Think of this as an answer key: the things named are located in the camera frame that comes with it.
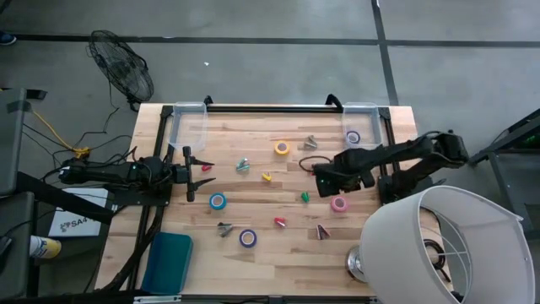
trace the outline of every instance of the clear plastic bin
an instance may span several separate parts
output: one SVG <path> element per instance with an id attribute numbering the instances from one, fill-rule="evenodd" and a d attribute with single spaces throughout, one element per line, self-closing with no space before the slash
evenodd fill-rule
<path id="1" fill-rule="evenodd" d="M 382 144 L 379 107 L 374 103 L 346 103 L 343 106 L 342 126 L 348 148 L 374 149 Z"/>
<path id="2" fill-rule="evenodd" d="M 206 146 L 208 114 L 202 102 L 176 102 L 173 106 L 172 129 L 169 144 L 182 150 L 190 146 L 192 152 L 203 150 Z"/>

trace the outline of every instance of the blue case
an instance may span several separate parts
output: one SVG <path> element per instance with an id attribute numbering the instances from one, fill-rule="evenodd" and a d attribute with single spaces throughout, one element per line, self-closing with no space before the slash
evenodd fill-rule
<path id="1" fill-rule="evenodd" d="M 150 248 L 142 289 L 155 295 L 178 295 L 186 282 L 192 250 L 189 236 L 158 233 Z"/>

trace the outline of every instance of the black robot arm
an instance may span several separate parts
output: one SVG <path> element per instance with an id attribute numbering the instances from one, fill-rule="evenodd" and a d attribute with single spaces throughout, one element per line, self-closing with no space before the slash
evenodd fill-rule
<path id="1" fill-rule="evenodd" d="M 133 195 L 123 196 L 128 199 L 141 196 L 140 204 L 145 204 L 148 198 L 160 198 L 164 190 L 171 184 L 186 184 L 187 201 L 195 199 L 195 191 L 214 178 L 199 182 L 192 180 L 192 165 L 213 165 L 200 161 L 191 156 L 190 147 L 182 149 L 185 165 L 170 164 L 165 157 L 161 160 L 157 156 L 142 157 L 135 161 L 127 161 L 122 164 L 99 163 L 85 159 L 72 158 L 62 163 L 62 169 L 58 178 L 65 184 L 79 184 L 83 182 L 105 182 L 105 188 L 113 193 L 128 192 Z M 129 202 L 116 202 L 116 204 L 129 204 Z"/>
<path id="2" fill-rule="evenodd" d="M 440 168 L 459 168 L 467 163 L 468 153 L 460 136 L 454 133 L 429 132 L 402 144 L 379 146 L 376 149 L 347 149 L 328 164 L 313 165 L 319 195 L 324 198 L 340 191 L 352 192 L 373 187 L 371 170 L 393 161 L 421 159 L 408 170 L 394 172 L 379 180 L 381 200 L 386 196 L 402 198 L 430 174 Z"/>

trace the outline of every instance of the yellow cable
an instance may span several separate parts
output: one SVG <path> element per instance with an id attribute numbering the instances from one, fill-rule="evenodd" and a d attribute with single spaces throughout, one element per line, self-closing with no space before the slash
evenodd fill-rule
<path id="1" fill-rule="evenodd" d="M 45 120 L 45 118 L 43 118 L 40 114 L 38 114 L 38 112 L 32 110 L 32 113 L 34 113 L 34 115 L 36 117 L 38 117 L 41 122 L 43 122 L 43 124 L 45 124 L 49 130 L 51 130 L 52 134 L 58 138 L 58 140 L 60 140 L 60 142 L 64 145 L 64 147 L 66 147 L 67 149 L 70 149 L 71 151 L 75 152 L 75 157 L 77 158 L 81 158 L 85 155 L 88 155 L 90 153 L 90 148 L 88 147 L 85 147 L 85 148 L 74 148 L 72 147 L 71 145 L 69 145 L 68 143 L 66 143 L 61 137 L 60 135 L 58 135 L 57 131 L 55 131 L 55 129 L 51 126 L 51 124 L 49 122 L 47 122 Z"/>

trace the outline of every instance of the wooden tabletop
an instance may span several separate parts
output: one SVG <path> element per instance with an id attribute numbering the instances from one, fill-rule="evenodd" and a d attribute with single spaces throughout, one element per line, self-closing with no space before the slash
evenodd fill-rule
<path id="1" fill-rule="evenodd" d="M 137 157 L 154 151 L 161 107 L 141 105 L 132 139 L 132 147 L 138 147 Z M 390 110 L 396 141 L 415 138 L 411 107 L 391 106 Z M 298 149 L 309 135 L 315 136 L 319 148 Z M 291 144 L 287 155 L 274 152 L 278 140 Z M 344 149 L 340 114 L 209 113 L 206 149 L 193 154 L 215 166 L 207 172 L 195 167 L 193 177 L 217 179 L 201 187 L 192 203 L 186 201 L 185 186 L 175 185 L 162 225 L 162 231 L 188 235 L 194 242 L 182 294 L 373 296 L 368 285 L 348 276 L 344 264 L 349 248 L 359 244 L 364 222 L 381 206 L 376 187 L 344 194 L 348 211 L 335 213 L 331 198 L 319 198 L 315 178 L 298 166 L 305 156 L 333 157 Z M 244 157 L 251 169 L 239 174 L 235 166 Z M 175 152 L 173 162 L 183 163 L 181 151 Z M 402 163 L 402 168 L 411 164 Z M 262 179 L 265 171 L 271 173 L 271 182 Z M 378 169 L 373 173 L 378 176 Z M 304 191 L 310 194 L 307 204 L 300 197 Z M 216 192 L 227 197 L 223 210 L 208 205 Z M 140 213 L 140 207 L 128 207 L 113 219 L 96 288 L 109 283 L 131 255 Z M 284 217 L 287 228 L 278 228 L 274 217 Z M 422 225 L 438 229 L 434 218 L 423 214 L 421 219 Z M 221 238 L 216 228 L 219 222 L 233 224 L 235 229 Z M 329 230 L 329 239 L 317 239 L 317 224 Z M 257 244 L 251 249 L 239 243 L 240 232 L 247 228 L 257 234 Z M 440 243 L 432 232 L 423 233 Z M 141 260 L 138 285 L 147 254 L 148 250 Z"/>

